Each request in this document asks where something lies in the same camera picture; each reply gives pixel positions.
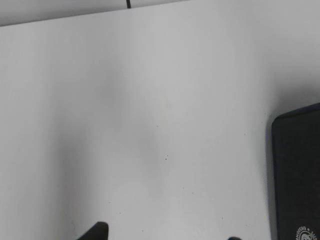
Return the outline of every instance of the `black case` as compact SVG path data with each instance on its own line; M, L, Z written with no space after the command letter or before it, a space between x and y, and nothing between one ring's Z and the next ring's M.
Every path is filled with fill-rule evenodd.
M272 123L278 240L320 236L320 103Z
M98 221L78 240L108 240L109 226L106 222Z

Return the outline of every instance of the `white surface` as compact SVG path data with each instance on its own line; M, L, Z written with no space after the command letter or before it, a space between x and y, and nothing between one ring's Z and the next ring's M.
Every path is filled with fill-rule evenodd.
M0 239L100 220L110 240L269 240L266 126L320 101L318 7L186 1L0 28Z
M126 8L126 0L1 0L0 26Z

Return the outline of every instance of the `white wall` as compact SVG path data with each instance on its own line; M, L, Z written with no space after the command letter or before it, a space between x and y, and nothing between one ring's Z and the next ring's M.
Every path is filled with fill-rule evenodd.
M132 8L181 0L131 0ZM126 9L126 0L0 0L0 26Z

